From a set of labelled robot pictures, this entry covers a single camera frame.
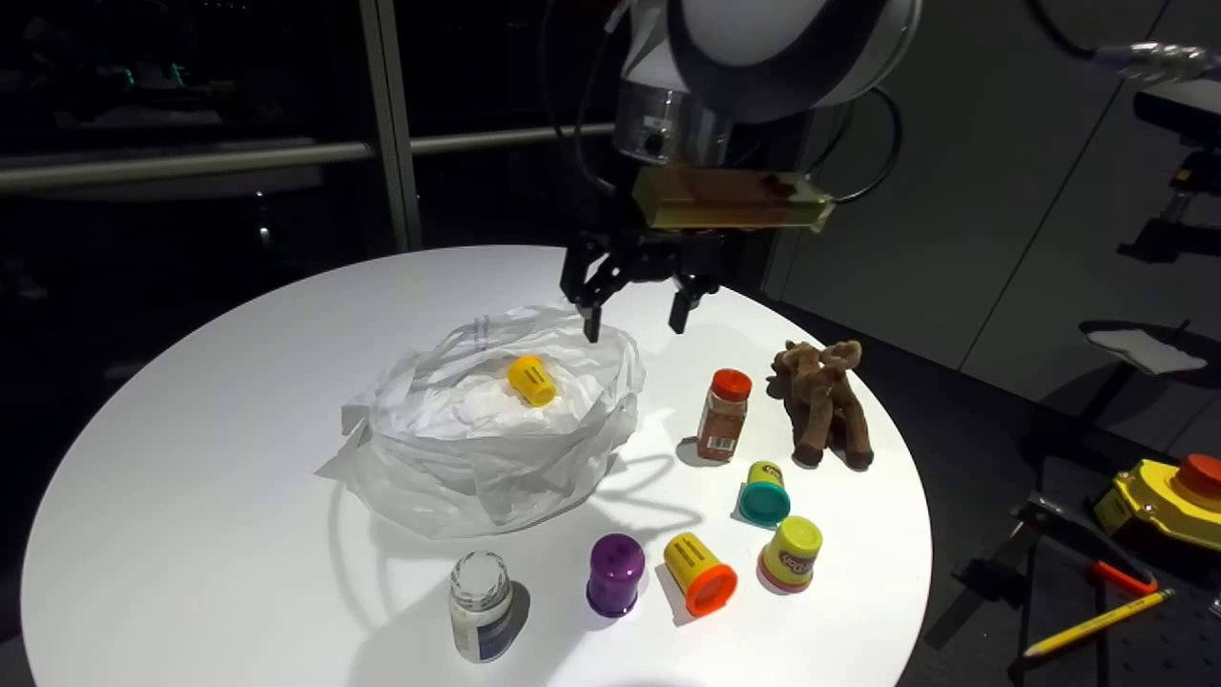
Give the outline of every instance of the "brown teddy bear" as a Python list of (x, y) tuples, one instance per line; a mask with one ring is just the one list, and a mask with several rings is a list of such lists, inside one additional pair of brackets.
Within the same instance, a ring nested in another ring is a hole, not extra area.
[(872, 423), (849, 385), (849, 371), (862, 363), (858, 338), (839, 338), (826, 351), (788, 343), (773, 357), (768, 398), (783, 400), (793, 419), (793, 461), (816, 465), (834, 443), (851, 469), (876, 465)]

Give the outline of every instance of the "white tabletop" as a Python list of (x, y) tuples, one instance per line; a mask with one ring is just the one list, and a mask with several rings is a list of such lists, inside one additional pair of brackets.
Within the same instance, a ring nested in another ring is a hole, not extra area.
[[(168, 345), (67, 454), (31, 532), (25, 625), (46, 687), (443, 687), (443, 681), (827, 681), (881, 687), (911, 657), (933, 527), (911, 454), (872, 398), (872, 474), (790, 461), (790, 423), (765, 398), (773, 353), (804, 338), (778, 312), (723, 289), (689, 337), (673, 284), (630, 284), (607, 324), (645, 353), (642, 426), (623, 469), (575, 512), (486, 543), (418, 543), (316, 475), (341, 448), (341, 405), (387, 363), (516, 306), (563, 306), (563, 251), (414, 251), (255, 298)], [(718, 366), (756, 376), (731, 465), (689, 465)], [(826, 530), (804, 593), (756, 581), (768, 530), (731, 520), (751, 456), (778, 456), (793, 512)], [(586, 602), (587, 550), (626, 530), (651, 581), (635, 615)], [(675, 625), (659, 550), (694, 530), (741, 571), (727, 609)], [(447, 571), (493, 544), (535, 593), (525, 635), (465, 662)]]

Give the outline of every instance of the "green object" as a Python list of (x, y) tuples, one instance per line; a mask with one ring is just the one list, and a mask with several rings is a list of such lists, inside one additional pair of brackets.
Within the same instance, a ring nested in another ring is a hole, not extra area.
[(790, 513), (788, 475), (774, 461), (756, 461), (750, 484), (737, 493), (737, 513), (756, 527), (774, 527)]

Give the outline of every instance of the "clear plastic bag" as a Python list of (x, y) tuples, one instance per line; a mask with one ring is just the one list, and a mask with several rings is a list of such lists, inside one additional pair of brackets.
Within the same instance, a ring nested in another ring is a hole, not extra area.
[[(507, 387), (516, 353), (542, 353), (556, 376), (545, 408)], [(637, 343), (620, 326), (587, 343), (563, 307), (479, 321), (350, 400), (350, 440), (322, 474), (432, 536), (518, 530), (596, 493), (637, 426), (642, 385)]]

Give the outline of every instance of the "purple cup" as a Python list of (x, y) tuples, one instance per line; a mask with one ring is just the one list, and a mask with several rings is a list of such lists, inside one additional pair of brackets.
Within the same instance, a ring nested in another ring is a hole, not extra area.
[(645, 576), (645, 550), (630, 532), (607, 532), (587, 554), (587, 606), (623, 616), (637, 606), (637, 582)]

